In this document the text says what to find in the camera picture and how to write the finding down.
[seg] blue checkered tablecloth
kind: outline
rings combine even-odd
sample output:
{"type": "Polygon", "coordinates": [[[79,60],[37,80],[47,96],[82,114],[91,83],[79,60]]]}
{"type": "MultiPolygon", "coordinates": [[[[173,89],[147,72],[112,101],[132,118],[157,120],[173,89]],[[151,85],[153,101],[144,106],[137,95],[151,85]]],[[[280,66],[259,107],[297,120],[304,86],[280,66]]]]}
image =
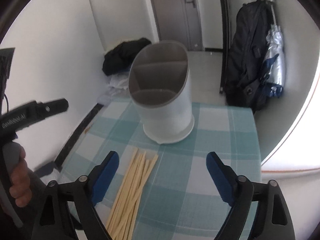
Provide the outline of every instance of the blue checkered tablecloth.
{"type": "MultiPolygon", "coordinates": [[[[250,109],[193,103],[195,127],[181,142],[158,145],[143,132],[130,99],[115,99],[95,117],[63,164],[59,182],[89,174],[113,150],[120,165],[96,210],[105,224],[134,147],[159,155],[144,187],[134,240],[214,239],[230,208],[224,203],[205,164],[215,151],[238,175],[259,182],[260,149],[250,109]]],[[[256,206],[252,205],[241,239],[247,239],[256,206]]]]}

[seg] black backpack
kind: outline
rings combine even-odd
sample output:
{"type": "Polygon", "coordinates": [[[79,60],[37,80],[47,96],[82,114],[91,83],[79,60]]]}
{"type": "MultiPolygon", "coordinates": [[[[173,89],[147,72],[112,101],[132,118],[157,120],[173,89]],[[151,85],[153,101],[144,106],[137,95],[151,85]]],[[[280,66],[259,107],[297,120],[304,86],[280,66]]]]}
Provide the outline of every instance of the black backpack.
{"type": "Polygon", "coordinates": [[[238,12],[236,23],[226,70],[227,103],[249,107],[255,112],[267,102],[260,77],[268,50],[266,37],[273,23],[270,6],[261,0],[244,4],[238,12]]]}

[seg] door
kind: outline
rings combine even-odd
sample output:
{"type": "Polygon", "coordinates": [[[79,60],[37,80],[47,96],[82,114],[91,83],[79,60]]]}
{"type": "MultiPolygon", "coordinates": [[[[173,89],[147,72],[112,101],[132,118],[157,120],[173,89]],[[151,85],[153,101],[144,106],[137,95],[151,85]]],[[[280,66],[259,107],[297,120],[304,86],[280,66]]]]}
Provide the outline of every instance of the door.
{"type": "Polygon", "coordinates": [[[202,50],[197,0],[152,0],[159,39],[179,41],[188,50],[202,50]]]}

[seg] silver umbrella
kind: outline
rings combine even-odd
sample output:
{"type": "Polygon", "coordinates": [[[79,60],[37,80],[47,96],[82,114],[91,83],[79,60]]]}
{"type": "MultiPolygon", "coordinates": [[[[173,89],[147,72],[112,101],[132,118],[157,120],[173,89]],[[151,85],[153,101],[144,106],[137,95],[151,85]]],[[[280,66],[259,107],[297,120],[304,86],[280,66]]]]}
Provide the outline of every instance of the silver umbrella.
{"type": "Polygon", "coordinates": [[[269,0],[274,24],[267,36],[268,52],[262,65],[262,82],[265,84],[265,93],[269,97],[280,97],[284,91],[286,66],[283,51],[283,35],[277,25],[274,11],[274,0],[269,0]]]}

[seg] finger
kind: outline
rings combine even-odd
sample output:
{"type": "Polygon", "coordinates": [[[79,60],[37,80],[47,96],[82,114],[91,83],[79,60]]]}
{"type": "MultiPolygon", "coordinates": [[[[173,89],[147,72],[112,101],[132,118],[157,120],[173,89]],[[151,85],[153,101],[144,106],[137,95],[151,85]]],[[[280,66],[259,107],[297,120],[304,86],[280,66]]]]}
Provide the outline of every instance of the finger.
{"type": "Polygon", "coordinates": [[[30,189],[28,189],[22,197],[16,199],[16,205],[18,207],[25,207],[26,205],[29,204],[31,198],[32,198],[32,192],[30,189]]]}
{"type": "Polygon", "coordinates": [[[25,160],[21,160],[10,175],[11,182],[19,184],[26,176],[28,176],[28,166],[25,160]]]}
{"type": "Polygon", "coordinates": [[[13,198],[20,198],[22,197],[25,192],[30,188],[30,178],[25,177],[25,179],[20,184],[13,185],[10,189],[10,195],[13,198]]]}
{"type": "Polygon", "coordinates": [[[20,158],[24,159],[26,157],[26,151],[24,148],[21,146],[21,151],[20,151],[20,158]]]}

